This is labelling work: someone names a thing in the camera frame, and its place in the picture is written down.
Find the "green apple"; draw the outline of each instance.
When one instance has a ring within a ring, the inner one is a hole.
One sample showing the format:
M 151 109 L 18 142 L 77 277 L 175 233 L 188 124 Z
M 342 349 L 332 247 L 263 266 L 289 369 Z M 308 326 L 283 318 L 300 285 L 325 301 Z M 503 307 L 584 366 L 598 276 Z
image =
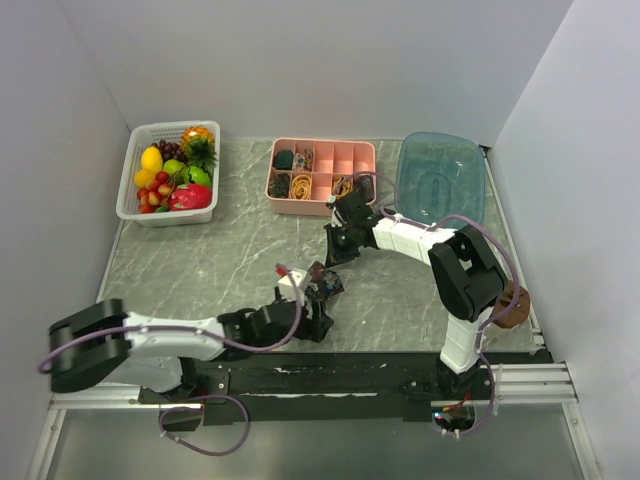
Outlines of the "green apple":
M 169 175 L 174 175 L 178 173 L 180 170 L 182 170 L 184 167 L 186 167 L 184 163 L 179 162 L 175 158 L 172 158 L 171 160 L 167 160 L 166 162 L 164 162 L 164 166 L 162 167 L 162 170 L 167 172 Z

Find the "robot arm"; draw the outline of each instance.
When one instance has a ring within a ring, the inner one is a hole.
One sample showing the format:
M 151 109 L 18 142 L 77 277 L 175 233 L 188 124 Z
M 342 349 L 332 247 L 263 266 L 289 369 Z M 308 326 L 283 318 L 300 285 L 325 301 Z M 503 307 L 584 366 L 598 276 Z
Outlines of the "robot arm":
M 285 337 L 296 316 L 297 296 L 310 275 L 293 270 L 276 287 L 276 299 L 254 310 L 245 308 L 204 320 L 176 320 L 126 312 L 122 301 L 108 300 L 93 305 L 49 329 L 52 351 L 75 339 L 96 334 L 94 340 L 78 343 L 51 361 L 51 390 L 69 393 L 100 382 L 117 382 L 148 387 L 159 393 L 178 387 L 189 393 L 197 379 L 192 359 L 232 360 L 250 353 L 227 347 L 223 339 L 256 347 L 276 343 Z M 305 299 L 294 337 L 320 342 L 333 325 L 321 302 Z M 106 336 L 100 331 L 113 330 Z
M 429 265 L 440 300 L 449 312 L 440 360 L 455 375 L 478 362 L 476 339 L 489 318 L 507 278 L 484 237 L 471 227 L 427 230 L 374 213 L 357 192 L 330 204 L 328 267 L 353 260 L 360 247 L 403 253 Z

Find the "white cable clip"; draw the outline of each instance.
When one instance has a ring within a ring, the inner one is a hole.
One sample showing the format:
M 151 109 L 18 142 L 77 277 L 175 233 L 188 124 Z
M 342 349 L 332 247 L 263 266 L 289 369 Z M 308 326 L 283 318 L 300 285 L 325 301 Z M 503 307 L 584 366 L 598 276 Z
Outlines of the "white cable clip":
M 500 364 L 498 366 L 498 373 L 496 373 L 496 382 L 495 382 L 495 389 L 494 389 L 494 400 L 493 400 L 493 415 L 498 415 L 498 407 L 500 406 L 500 382 L 502 381 L 502 370 L 504 367 L 504 364 Z
M 425 224 L 424 229 L 422 230 L 422 233 L 420 234 L 420 238 L 418 238 L 418 241 L 421 242 L 425 235 L 431 233 L 431 231 L 429 230 L 430 228 L 431 228 L 430 225 L 426 225 Z

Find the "pineapple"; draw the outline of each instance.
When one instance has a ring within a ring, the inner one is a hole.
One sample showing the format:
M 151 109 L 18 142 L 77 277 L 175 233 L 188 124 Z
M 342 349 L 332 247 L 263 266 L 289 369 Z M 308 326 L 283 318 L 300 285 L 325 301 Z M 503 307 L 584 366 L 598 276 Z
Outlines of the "pineapple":
M 187 151 L 187 145 L 196 139 L 204 137 L 208 139 L 212 144 L 214 143 L 213 134 L 204 127 L 189 127 L 182 134 L 182 138 L 180 139 L 180 146 L 184 152 Z
M 213 140 L 204 135 L 196 136 L 187 143 L 185 153 L 190 166 L 201 168 L 209 175 L 213 174 L 213 169 L 216 166 L 216 150 Z

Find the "white plastic basket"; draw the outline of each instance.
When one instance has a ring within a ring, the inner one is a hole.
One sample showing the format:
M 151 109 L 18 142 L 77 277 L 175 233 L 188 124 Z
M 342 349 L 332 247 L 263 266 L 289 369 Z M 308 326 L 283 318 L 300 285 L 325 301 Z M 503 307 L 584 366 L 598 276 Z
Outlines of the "white plastic basket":
M 138 213 L 140 202 L 136 193 L 138 188 L 133 183 L 133 177 L 140 170 L 142 152 L 153 142 L 161 139 L 167 142 L 180 143 L 182 133 L 189 127 L 205 127 L 215 140 L 217 163 L 213 170 L 212 189 L 213 198 L 206 208 L 185 210 L 183 212 Z M 192 120 L 190 122 L 153 123 L 142 125 L 131 132 L 127 155 L 124 159 L 120 190 L 116 212 L 123 220 L 133 220 L 144 227 L 166 227 L 168 225 L 185 225 L 189 223 L 205 223 L 211 220 L 213 209 L 218 203 L 218 182 L 220 180 L 220 125 L 209 120 Z

